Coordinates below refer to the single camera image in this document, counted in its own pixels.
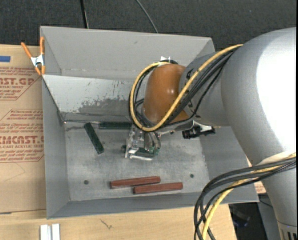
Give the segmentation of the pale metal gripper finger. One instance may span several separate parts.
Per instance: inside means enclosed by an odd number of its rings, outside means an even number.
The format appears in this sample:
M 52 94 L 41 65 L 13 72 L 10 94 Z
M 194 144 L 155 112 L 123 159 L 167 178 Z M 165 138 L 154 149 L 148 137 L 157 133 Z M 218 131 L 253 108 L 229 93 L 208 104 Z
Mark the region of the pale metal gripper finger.
M 128 138 L 126 140 L 126 151 L 130 152 L 131 150 L 139 150 L 139 139 L 138 138 Z
M 129 159 L 138 159 L 138 160 L 143 160 L 143 161 L 151 161 L 153 158 L 151 156 L 146 156 L 143 153 L 140 153 L 137 150 L 129 150 L 125 153 L 125 158 Z

